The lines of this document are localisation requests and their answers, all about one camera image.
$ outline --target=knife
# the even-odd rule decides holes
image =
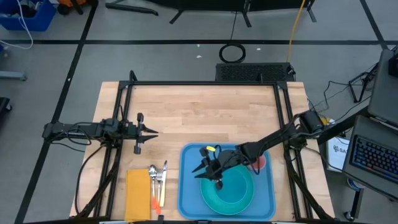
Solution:
[[[163,176],[162,176],[162,193],[160,195],[160,206],[164,206],[164,200],[165,200],[165,193],[166,193],[166,173],[167,173],[167,161],[164,162],[163,166]]]

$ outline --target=yellow clip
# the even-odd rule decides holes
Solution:
[[[206,146],[206,149],[211,151],[211,152],[215,152],[216,151],[216,149],[214,147],[211,147],[211,146]]]

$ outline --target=metal utensil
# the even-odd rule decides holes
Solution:
[[[163,175],[162,175],[162,193],[160,195],[160,206],[164,206],[164,200],[166,198],[166,175],[167,175],[167,161],[164,162]]]
[[[156,209],[156,197],[155,197],[155,178],[157,177],[157,171],[155,165],[150,165],[148,168],[149,176],[152,178],[152,209]]]
[[[157,172],[157,183],[158,183],[158,185],[157,185],[157,205],[156,205],[156,214],[158,214],[158,215],[160,214],[160,186],[161,186],[162,181],[163,181],[162,176],[163,176],[163,172],[162,172],[162,170],[159,170]]]

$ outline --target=fork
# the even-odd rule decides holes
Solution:
[[[160,214],[160,189],[161,189],[161,183],[163,182],[162,181],[162,178],[163,178],[163,171],[162,170],[159,170],[158,172],[157,172],[157,183],[158,183],[158,186],[157,186],[157,206],[156,206],[156,214]]]

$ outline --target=yellow cable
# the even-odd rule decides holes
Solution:
[[[296,17],[296,21],[294,22],[294,25],[293,25],[292,33],[290,35],[290,40],[289,40],[289,51],[287,52],[286,62],[290,62],[290,53],[292,52],[292,41],[293,41],[294,31],[296,30],[296,25],[297,25],[297,22],[299,21],[301,11],[303,11],[304,3],[305,3],[305,0],[303,0],[303,2],[301,3],[300,10],[298,10],[298,14]]]

